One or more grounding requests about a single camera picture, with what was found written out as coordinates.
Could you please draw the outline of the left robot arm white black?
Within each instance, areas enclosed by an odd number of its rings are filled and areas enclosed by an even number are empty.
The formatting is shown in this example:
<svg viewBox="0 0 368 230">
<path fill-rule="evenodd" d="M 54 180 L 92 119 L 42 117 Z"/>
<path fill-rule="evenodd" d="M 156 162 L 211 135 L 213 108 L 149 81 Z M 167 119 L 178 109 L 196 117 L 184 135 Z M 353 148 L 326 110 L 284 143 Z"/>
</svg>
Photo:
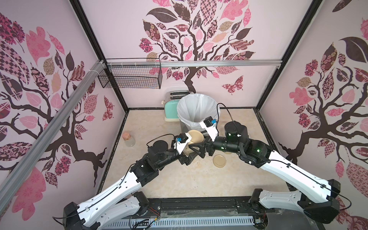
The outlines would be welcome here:
<svg viewBox="0 0 368 230">
<path fill-rule="evenodd" d="M 172 148 L 163 140 L 154 142 L 148 152 L 127 173 L 109 188 L 80 204 L 64 207 L 63 217 L 54 220 L 65 230 L 102 230 L 119 219 L 143 215 L 149 201 L 140 189 L 159 175 L 165 166 L 179 161 L 189 165 L 196 156 L 205 152 L 190 142 L 174 141 Z"/>
</svg>

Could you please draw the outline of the glass jar tan lid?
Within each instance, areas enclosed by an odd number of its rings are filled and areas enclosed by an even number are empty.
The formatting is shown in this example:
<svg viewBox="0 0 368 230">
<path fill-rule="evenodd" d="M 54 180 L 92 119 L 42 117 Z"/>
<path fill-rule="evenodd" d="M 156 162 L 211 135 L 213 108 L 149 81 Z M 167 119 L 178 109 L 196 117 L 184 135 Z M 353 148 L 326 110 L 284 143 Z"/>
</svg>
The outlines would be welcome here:
<svg viewBox="0 0 368 230">
<path fill-rule="evenodd" d="M 187 157 L 189 157 L 189 155 L 193 153 L 193 151 L 189 148 L 190 144 L 202 143 L 204 141 L 204 135 L 200 131 L 190 130 L 188 131 L 188 134 L 191 136 L 191 140 L 183 150 L 184 155 Z"/>
</svg>

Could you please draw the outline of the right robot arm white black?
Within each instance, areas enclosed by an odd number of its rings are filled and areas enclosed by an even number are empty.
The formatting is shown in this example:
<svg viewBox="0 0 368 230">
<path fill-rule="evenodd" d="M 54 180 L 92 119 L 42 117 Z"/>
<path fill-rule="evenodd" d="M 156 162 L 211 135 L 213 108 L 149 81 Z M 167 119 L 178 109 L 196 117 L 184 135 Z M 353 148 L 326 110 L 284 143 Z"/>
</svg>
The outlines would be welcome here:
<svg viewBox="0 0 368 230">
<path fill-rule="evenodd" d="M 192 130 L 185 133 L 181 141 L 192 152 L 201 158 L 211 156 L 217 150 L 235 153 L 246 164 L 276 175 L 295 188 L 291 192 L 255 189 L 248 200 L 248 206 L 254 212 L 288 209 L 328 224 L 348 209 L 339 200 L 342 196 L 338 181 L 321 179 L 291 163 L 264 142 L 250 139 L 246 126 L 237 121 L 228 122 L 222 137 L 215 120 L 203 121 L 201 125 L 205 129 L 204 134 Z"/>
</svg>

